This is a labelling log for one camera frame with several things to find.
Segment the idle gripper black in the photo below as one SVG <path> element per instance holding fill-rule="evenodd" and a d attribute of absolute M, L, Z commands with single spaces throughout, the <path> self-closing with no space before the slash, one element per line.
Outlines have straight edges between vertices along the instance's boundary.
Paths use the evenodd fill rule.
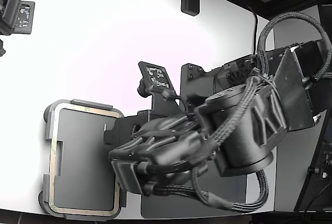
<path fill-rule="evenodd" d="M 12 34 L 20 6 L 20 0 L 1 0 L 1 35 Z"/>

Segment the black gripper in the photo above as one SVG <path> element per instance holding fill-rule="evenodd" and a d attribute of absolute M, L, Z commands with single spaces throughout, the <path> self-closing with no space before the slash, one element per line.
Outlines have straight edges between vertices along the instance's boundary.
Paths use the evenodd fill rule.
<path fill-rule="evenodd" d="M 152 109 L 116 118 L 104 131 L 111 147 L 108 158 L 122 190 L 150 196 L 151 192 L 193 192 L 186 159 L 201 145 L 200 126 L 176 98 L 152 95 Z"/>

